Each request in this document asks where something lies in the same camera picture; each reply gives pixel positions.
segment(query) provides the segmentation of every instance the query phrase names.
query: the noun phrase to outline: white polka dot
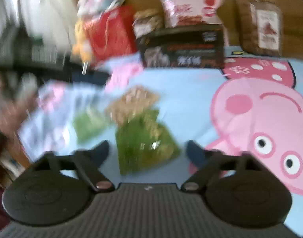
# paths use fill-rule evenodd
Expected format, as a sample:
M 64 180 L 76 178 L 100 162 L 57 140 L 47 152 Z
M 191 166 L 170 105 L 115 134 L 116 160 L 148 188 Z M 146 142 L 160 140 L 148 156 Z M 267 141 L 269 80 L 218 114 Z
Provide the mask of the white polka dot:
M 261 66 L 261 65 L 259 65 L 259 64 L 252 64 L 251 67 L 252 67 L 253 69 L 259 70 L 259 71 L 261 71 L 261 70 L 264 69 L 263 66 Z
M 287 66 L 282 64 L 282 63 L 279 63 L 279 62 L 272 62 L 271 63 L 276 69 L 278 70 L 282 70 L 282 71 L 286 71 L 287 70 Z
M 271 75 L 271 77 L 275 80 L 275 81 L 282 81 L 282 77 L 280 77 L 279 75 L 277 75 L 277 74 L 273 74 L 273 75 Z
M 224 60 L 224 62 L 236 62 L 236 60 L 235 59 L 226 59 L 226 60 Z

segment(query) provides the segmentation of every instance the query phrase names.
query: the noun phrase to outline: round black disc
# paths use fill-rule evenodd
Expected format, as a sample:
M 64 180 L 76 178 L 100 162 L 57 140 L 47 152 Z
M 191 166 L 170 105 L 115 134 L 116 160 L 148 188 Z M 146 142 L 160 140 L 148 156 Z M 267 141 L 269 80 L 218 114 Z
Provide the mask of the round black disc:
M 207 187 L 207 205 L 223 221 L 241 227 L 273 226 L 287 216 L 292 198 L 266 171 L 245 171 Z
M 27 225 L 55 225 L 81 212 L 90 199 L 87 186 L 72 177 L 38 171 L 18 178 L 3 193 L 6 212 Z

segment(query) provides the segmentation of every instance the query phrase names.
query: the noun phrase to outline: black box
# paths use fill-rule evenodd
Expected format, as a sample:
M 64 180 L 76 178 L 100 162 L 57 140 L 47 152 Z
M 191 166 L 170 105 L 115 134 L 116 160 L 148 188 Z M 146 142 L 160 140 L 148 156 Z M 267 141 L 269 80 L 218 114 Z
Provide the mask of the black box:
M 136 42 L 146 68 L 224 68 L 222 24 L 157 29 Z

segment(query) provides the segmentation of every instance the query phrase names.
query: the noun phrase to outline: cartoon pig face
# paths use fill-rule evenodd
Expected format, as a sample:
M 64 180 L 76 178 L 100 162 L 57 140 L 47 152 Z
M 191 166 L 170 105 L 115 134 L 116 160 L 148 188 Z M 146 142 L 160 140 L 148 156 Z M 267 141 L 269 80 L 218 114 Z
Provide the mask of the cartoon pig face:
M 303 195 L 303 97 L 270 80 L 224 83 L 211 105 L 220 135 L 207 148 L 238 155 L 251 151 L 290 191 Z

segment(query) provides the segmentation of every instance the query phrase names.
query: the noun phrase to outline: black pupil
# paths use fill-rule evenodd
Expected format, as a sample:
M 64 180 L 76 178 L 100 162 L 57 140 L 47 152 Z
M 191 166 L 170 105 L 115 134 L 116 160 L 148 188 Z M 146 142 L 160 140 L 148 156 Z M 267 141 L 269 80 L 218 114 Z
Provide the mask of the black pupil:
M 292 167 L 292 160 L 291 159 L 288 159 L 287 161 L 286 161 L 286 166 L 287 167 Z
M 259 140 L 258 145 L 263 148 L 263 147 L 265 147 L 266 142 L 264 140 Z

